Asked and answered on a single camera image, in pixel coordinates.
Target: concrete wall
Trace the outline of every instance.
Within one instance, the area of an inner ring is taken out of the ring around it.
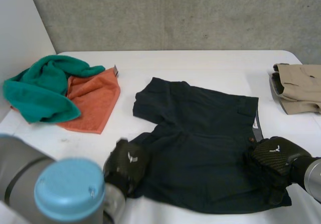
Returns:
[[[321,63],[321,0],[34,0],[57,52],[284,49]]]

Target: table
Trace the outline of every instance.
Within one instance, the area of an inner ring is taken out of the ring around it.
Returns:
[[[266,138],[282,136],[301,145],[314,156],[321,156],[321,117],[314,113],[288,116],[272,94],[269,74],[275,63],[301,64],[287,51],[128,51],[65,52],[88,62],[119,70],[119,100],[101,135],[67,131],[56,125],[29,125],[15,111],[0,123],[0,132],[17,136],[26,143],[62,159],[87,157],[101,167],[120,137],[132,139],[151,132],[155,125],[132,116],[135,94],[152,77],[169,81],[186,81],[190,85],[229,94],[259,97],[259,118]],[[129,199],[121,223],[319,223],[321,205],[298,185],[288,187],[291,207],[241,215],[201,214],[157,203],[147,198]]]

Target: light blue cap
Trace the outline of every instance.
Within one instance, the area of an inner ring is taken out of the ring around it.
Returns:
[[[35,202],[40,212],[61,222],[89,217],[100,207],[104,196],[102,171],[87,159],[55,162],[42,172],[35,185]]]

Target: cloth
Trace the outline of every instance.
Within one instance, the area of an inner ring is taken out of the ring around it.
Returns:
[[[288,115],[321,113],[321,65],[275,64],[270,81]]]
[[[80,116],[79,109],[65,97],[71,75],[89,77],[105,68],[89,67],[79,59],[52,55],[4,82],[4,97],[29,123],[57,123]]]
[[[58,125],[67,130],[101,134],[119,94],[114,68],[92,77],[69,77],[67,97],[80,109],[81,116]]]
[[[265,186],[245,166],[256,140],[258,98],[229,95],[153,78],[136,94],[133,114],[158,124],[134,139],[152,154],[134,198],[203,213],[252,213],[291,205],[265,201]]]

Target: beige pants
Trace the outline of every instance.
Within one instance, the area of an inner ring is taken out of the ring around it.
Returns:
[[[321,65],[275,64],[271,83],[288,115],[321,113]]]

